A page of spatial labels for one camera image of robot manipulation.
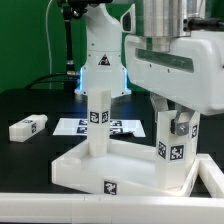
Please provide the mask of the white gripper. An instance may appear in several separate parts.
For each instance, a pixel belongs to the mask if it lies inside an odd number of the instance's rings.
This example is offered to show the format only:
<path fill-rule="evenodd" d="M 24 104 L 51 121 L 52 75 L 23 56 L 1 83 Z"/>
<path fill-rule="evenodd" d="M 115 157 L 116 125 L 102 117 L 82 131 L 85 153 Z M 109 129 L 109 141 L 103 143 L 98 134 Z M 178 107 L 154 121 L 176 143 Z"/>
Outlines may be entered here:
<path fill-rule="evenodd" d="M 171 133 L 177 136 L 189 133 L 193 110 L 224 113 L 224 32 L 193 31 L 173 39 L 167 53 L 150 51 L 146 44 L 144 38 L 126 37 L 126 68 L 133 84 L 153 92 L 155 121 L 168 110 L 167 99 L 178 103 L 171 120 Z"/>

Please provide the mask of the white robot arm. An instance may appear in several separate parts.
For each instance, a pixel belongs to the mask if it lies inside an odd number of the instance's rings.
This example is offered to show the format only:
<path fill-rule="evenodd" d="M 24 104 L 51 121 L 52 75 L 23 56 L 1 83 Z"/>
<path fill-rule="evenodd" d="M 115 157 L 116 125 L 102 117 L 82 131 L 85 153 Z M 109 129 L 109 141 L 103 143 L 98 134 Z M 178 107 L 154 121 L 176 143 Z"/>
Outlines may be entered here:
<path fill-rule="evenodd" d="M 224 113 L 224 32 L 205 17 L 204 0 L 109 0 L 129 4 L 120 20 L 104 0 L 87 2 L 87 60 L 81 91 L 95 86 L 120 96 L 127 80 L 153 94 L 154 105 L 177 104 L 174 130 L 188 131 L 195 112 Z"/>

